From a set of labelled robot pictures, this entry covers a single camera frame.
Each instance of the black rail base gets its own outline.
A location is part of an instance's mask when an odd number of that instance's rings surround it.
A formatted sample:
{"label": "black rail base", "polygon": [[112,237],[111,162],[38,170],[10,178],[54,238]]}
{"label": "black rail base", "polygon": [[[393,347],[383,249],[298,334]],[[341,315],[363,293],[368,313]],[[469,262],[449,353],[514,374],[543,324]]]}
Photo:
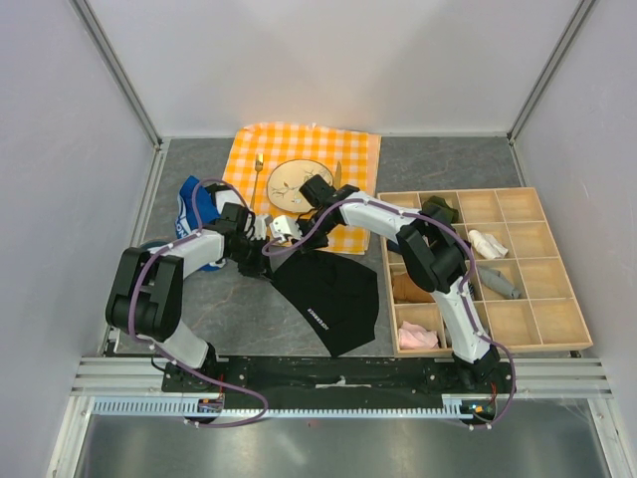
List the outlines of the black rail base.
{"label": "black rail base", "polygon": [[[381,409],[440,407],[442,394],[491,395],[512,389],[511,366],[499,362],[467,388],[451,360],[435,358],[220,357],[214,378],[258,391],[273,409]],[[168,363],[164,392],[209,393],[219,387]],[[259,408],[261,402],[224,388],[225,408]]]}

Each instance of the orange checkered tablecloth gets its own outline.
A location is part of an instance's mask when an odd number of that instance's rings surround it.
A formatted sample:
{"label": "orange checkered tablecloth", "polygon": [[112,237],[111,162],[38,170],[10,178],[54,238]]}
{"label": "orange checkered tablecloth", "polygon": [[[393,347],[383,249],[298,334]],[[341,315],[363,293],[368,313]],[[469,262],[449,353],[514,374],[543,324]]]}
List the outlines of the orange checkered tablecloth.
{"label": "orange checkered tablecloth", "polygon": [[[239,189],[246,201],[250,202],[256,177],[255,157],[257,153],[262,153],[264,165],[259,173],[254,211],[273,217],[292,215],[268,200],[268,179],[279,164],[291,159],[310,159],[324,164],[334,174],[340,161],[340,183],[357,186],[373,195],[379,145],[379,136],[366,132],[285,122],[252,124],[235,136],[223,178]],[[337,226],[329,234],[329,247],[326,250],[364,254],[368,244],[368,231]]]}

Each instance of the wooden organizer tray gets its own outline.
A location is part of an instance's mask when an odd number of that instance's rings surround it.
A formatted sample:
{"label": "wooden organizer tray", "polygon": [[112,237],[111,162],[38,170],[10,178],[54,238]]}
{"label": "wooden organizer tray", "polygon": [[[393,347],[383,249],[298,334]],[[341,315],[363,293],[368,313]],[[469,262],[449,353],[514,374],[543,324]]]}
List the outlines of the wooden organizer tray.
{"label": "wooden organizer tray", "polygon": [[[513,353],[580,351],[592,340],[555,246],[537,193],[531,187],[467,189],[422,192],[383,192],[378,198],[403,207],[420,208],[430,196],[443,197],[458,209],[454,224],[464,239],[472,229],[493,234],[509,249],[507,257],[485,260],[476,253],[478,265],[501,271],[522,291],[517,300],[506,300],[472,278],[474,303],[483,326],[494,340]],[[402,257],[381,242],[387,283],[394,354],[396,357],[447,357],[451,344],[436,304],[394,301],[392,278],[405,272]],[[436,331],[440,349],[402,350],[398,329],[403,321]]]}

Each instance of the gray object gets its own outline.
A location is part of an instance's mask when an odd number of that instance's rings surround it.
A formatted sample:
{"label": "gray object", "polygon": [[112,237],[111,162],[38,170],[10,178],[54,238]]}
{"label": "gray object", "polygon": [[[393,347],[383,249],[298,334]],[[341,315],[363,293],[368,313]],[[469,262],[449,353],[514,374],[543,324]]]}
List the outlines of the gray object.
{"label": "gray object", "polygon": [[519,299],[522,295],[519,289],[516,289],[502,272],[489,267],[478,266],[478,276],[480,282],[494,292],[497,292],[506,299]]}

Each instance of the black cloth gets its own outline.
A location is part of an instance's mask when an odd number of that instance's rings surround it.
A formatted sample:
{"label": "black cloth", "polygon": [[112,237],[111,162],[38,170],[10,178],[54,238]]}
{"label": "black cloth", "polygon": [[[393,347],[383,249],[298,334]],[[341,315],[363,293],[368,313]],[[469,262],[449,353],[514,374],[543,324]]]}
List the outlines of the black cloth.
{"label": "black cloth", "polygon": [[460,212],[458,211],[458,209],[454,209],[453,207],[451,207],[442,197],[431,196],[429,199],[422,203],[422,209],[427,209],[428,204],[433,204],[444,210],[445,214],[447,215],[447,219],[452,224],[460,221]]}
{"label": "black cloth", "polygon": [[378,278],[336,254],[297,251],[272,282],[308,321],[333,357],[375,339]]}

